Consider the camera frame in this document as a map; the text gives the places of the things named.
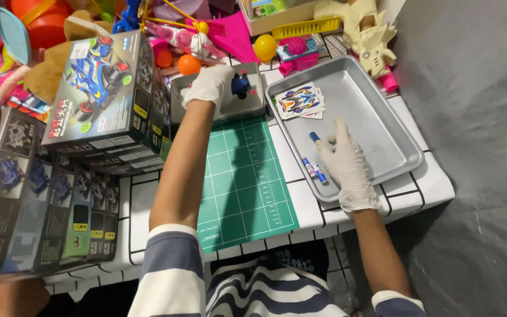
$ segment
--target brown plush toy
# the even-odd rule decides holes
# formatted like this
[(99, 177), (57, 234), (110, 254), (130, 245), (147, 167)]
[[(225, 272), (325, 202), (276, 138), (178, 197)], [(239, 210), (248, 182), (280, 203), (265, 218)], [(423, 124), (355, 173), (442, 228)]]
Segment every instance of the brown plush toy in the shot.
[(23, 88), (25, 90), (28, 89), (47, 104), (53, 104), (58, 92), (58, 86), (60, 86), (62, 73), (66, 68), (66, 62), (69, 60), (72, 41), (101, 36), (95, 30), (95, 25), (108, 33), (113, 30), (113, 25), (109, 22), (92, 20), (91, 14), (88, 11), (75, 11), (64, 22), (64, 33), (67, 42), (58, 44), (45, 51), (44, 61), (33, 67), (25, 75)]

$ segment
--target yellow plastic basket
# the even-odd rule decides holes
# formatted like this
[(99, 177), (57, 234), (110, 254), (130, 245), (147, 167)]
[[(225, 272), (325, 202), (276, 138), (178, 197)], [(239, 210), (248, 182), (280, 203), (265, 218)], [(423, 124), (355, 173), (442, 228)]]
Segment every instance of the yellow plastic basket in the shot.
[(332, 18), (320, 18), (318, 20), (285, 24), (271, 30), (271, 35), (275, 40), (280, 40), (287, 37), (334, 31), (340, 28), (341, 18), (342, 17), (339, 16), (333, 16)]

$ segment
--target striped shirt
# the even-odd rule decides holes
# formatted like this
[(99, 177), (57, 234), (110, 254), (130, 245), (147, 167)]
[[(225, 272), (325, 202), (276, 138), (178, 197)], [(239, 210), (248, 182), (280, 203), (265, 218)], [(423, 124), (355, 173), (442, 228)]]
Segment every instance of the striped shirt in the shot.
[[(347, 316), (324, 280), (269, 257), (219, 268), (205, 293), (202, 256), (195, 229), (154, 228), (129, 316)], [(393, 291), (378, 292), (372, 303), (380, 317), (426, 316), (420, 301)]]

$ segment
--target shirt sleeve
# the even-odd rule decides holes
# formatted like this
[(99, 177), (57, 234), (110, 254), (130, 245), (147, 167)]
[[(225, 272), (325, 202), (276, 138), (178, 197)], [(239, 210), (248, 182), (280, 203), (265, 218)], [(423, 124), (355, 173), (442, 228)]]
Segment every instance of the shirt sleeve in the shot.
[(204, 316), (202, 252), (191, 227), (167, 224), (151, 230), (129, 316)]
[(381, 291), (371, 299), (379, 317), (427, 317), (424, 304), (398, 292)]

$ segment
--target person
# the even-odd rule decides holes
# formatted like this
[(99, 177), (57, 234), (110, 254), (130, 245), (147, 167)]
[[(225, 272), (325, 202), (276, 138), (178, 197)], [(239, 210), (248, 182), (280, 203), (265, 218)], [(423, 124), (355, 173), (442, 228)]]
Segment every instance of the person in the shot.
[[(263, 252), (248, 254), (247, 261), (213, 262), (212, 281), (205, 288), (198, 211), (212, 122), (220, 117), (221, 105), (232, 98), (233, 76), (229, 66), (203, 68), (185, 96), (187, 112), (151, 207), (149, 239), (129, 316), (347, 316), (332, 303), (325, 281), (327, 262), (324, 270), (315, 267), (319, 258), (327, 260), (324, 246), (316, 250), (324, 252), (323, 256), (312, 254), (313, 262), (306, 260), (311, 257), (306, 248), (297, 249), (294, 255)], [(375, 311), (382, 317), (426, 316), (422, 303), (411, 298), (405, 269), (377, 211), (380, 202), (367, 178), (363, 151), (342, 119), (334, 123), (336, 132), (328, 138), (333, 151), (323, 141), (316, 147), (326, 170), (342, 187), (340, 206), (355, 222)], [(40, 299), (26, 300), (17, 283), (31, 283), (38, 289), (32, 296)], [(0, 316), (32, 316), (41, 310), (48, 296), (41, 294), (43, 284), (33, 283), (0, 284)], [(2, 291), (2, 287), (12, 290)], [(21, 300), (27, 308), (15, 308)]]

